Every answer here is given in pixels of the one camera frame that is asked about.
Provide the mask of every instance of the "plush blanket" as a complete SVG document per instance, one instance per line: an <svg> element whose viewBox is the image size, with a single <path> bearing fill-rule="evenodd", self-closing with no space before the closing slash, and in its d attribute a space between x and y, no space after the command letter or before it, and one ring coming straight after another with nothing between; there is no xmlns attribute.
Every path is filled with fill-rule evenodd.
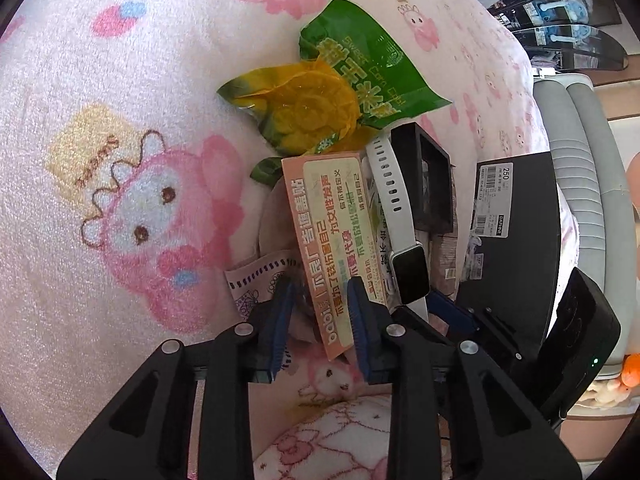
<svg viewBox="0 0 640 480"><path fill-rule="evenodd" d="M47 472L162 341L241 319L223 271L261 256L269 189L249 173L273 151L216 90L296 62L329 1L25 0L2 35L0 404ZM460 275L476 162L548 150L529 61L475 0L351 1L453 102L416 120L454 164ZM371 393L313 342L288 364L251 389L255 456Z"/></svg>

